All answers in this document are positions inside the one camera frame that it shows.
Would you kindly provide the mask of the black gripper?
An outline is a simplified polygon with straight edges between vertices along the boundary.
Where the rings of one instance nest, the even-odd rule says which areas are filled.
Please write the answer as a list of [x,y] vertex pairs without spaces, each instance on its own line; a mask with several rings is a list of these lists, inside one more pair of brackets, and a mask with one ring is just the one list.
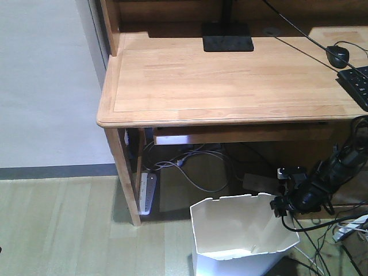
[[288,211],[294,213],[313,213],[321,211],[321,207],[328,214],[334,213],[331,204],[331,177],[323,174],[306,173],[291,174],[290,179],[294,183],[294,188],[285,196],[277,196],[270,202],[270,208],[274,211],[275,217],[284,217]]

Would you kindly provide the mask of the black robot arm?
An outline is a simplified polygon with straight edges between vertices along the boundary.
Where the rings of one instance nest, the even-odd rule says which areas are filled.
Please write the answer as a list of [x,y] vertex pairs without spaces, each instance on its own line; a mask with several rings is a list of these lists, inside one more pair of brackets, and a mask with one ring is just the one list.
[[310,174],[300,166],[277,170],[278,179],[290,180],[293,187],[270,202],[276,217],[286,216],[287,212],[314,213],[322,208],[331,215],[335,214],[331,204],[333,194],[367,163],[367,116],[353,119],[350,129],[350,136],[342,148],[334,146],[331,156],[317,162]]

